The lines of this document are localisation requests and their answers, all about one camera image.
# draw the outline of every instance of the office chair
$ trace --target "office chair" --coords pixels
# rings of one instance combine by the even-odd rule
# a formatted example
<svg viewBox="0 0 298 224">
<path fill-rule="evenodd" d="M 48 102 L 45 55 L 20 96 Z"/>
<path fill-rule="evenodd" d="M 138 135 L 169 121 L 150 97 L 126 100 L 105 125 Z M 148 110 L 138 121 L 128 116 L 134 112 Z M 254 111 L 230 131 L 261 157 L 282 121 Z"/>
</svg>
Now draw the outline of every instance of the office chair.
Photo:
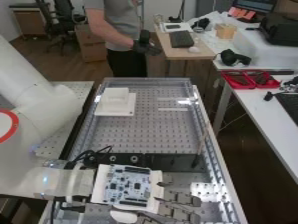
<svg viewBox="0 0 298 224">
<path fill-rule="evenodd" d="M 52 47 L 59 46 L 63 56 L 65 44 L 76 42 L 75 23 L 67 19 L 67 16 L 57 15 L 56 11 L 51 12 L 48 4 L 43 0 L 36 0 L 36 4 L 45 19 L 45 33 L 52 39 L 52 43 L 47 47 L 47 52 L 49 52 Z"/>
<path fill-rule="evenodd" d="M 75 24 L 87 22 L 87 16 L 75 14 L 75 7 L 71 0 L 55 0 L 55 10 L 59 16 Z"/>
</svg>

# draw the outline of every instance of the circuit board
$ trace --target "circuit board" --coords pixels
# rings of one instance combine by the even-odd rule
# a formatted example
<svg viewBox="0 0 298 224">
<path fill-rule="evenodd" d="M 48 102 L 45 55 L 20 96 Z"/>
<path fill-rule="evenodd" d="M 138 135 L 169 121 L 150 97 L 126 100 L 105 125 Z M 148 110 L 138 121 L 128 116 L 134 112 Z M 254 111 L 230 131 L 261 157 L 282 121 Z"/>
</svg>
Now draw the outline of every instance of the circuit board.
<svg viewBox="0 0 298 224">
<path fill-rule="evenodd" d="M 110 165 L 104 202 L 146 207 L 150 198 L 150 169 Z"/>
</svg>

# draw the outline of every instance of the computer monitor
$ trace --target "computer monitor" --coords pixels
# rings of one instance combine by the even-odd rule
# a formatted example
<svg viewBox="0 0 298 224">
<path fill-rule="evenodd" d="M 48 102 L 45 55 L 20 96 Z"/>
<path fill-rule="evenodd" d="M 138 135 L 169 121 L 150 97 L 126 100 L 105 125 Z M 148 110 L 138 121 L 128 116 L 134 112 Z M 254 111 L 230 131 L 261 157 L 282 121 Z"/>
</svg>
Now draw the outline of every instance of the computer monitor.
<svg viewBox="0 0 298 224">
<path fill-rule="evenodd" d="M 233 6 L 241 9 L 256 11 L 259 14 L 267 14 L 274 10 L 277 0 L 234 0 Z"/>
</svg>

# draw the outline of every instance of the black glove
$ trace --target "black glove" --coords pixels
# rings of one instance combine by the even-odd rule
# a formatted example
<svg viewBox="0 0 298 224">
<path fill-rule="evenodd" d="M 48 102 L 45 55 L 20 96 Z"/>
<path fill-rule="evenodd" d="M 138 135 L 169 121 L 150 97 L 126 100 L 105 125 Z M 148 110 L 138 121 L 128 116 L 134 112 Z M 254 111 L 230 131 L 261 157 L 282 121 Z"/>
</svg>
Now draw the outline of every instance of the black glove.
<svg viewBox="0 0 298 224">
<path fill-rule="evenodd" d="M 144 44 L 144 43 L 140 43 L 140 41 L 137 40 L 134 40 L 133 42 L 132 50 L 136 51 L 137 53 L 149 54 L 152 56 L 157 56 L 161 53 L 161 49 L 154 47 L 150 43 Z"/>
</svg>

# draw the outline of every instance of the workbench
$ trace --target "workbench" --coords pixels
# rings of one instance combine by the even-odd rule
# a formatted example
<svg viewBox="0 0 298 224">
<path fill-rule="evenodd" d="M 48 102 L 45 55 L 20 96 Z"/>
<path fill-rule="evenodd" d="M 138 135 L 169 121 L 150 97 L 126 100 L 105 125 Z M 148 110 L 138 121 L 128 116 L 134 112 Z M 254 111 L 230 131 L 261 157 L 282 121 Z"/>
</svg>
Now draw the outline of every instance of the workbench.
<svg viewBox="0 0 298 224">
<path fill-rule="evenodd" d="M 278 81 L 289 81 L 294 76 L 275 75 L 274 78 Z M 233 93 L 287 172 L 298 183 L 298 164 L 295 159 L 298 158 L 295 147 L 298 145 L 298 127 L 275 97 L 269 102 L 263 100 L 267 91 L 273 92 L 273 94 L 281 92 L 279 89 L 237 90 L 225 82 L 213 128 L 217 135 Z"/>
<path fill-rule="evenodd" d="M 95 116 L 97 103 L 107 87 L 128 87 L 129 91 L 137 94 L 134 116 Z M 154 164 L 158 167 L 162 165 L 158 163 L 158 159 L 164 158 L 162 155 L 169 155 L 173 158 L 173 153 L 177 153 L 173 169 L 180 171 L 164 172 L 164 178 L 169 175 L 173 178 L 170 189 L 185 193 L 189 193 L 190 190 L 193 195 L 200 196 L 202 206 L 196 208 L 196 213 L 200 214 L 204 222 L 224 221 L 246 224 L 248 221 L 209 124 L 201 96 L 197 87 L 190 85 L 189 79 L 107 78 L 89 106 L 68 160 L 72 160 L 85 150 L 99 150 L 110 144 L 113 144 L 110 156 L 117 157 L 116 162 L 122 162 L 125 154 L 140 157 L 154 154 L 150 158 L 154 158 Z M 189 156 L 198 150 L 204 129 L 208 130 L 208 137 L 200 154 L 200 165 L 192 172 L 181 172 L 185 166 L 190 167 L 193 159 L 189 158 L 193 157 Z M 188 158 L 184 161 L 186 165 L 181 167 L 180 161 L 184 157 Z M 48 223 L 51 204 L 49 202 L 40 224 Z M 57 208 L 55 220 L 65 224 L 76 222 L 77 213 L 61 211 Z M 109 207 L 88 203 L 83 223 L 114 223 L 109 216 Z"/>
</svg>

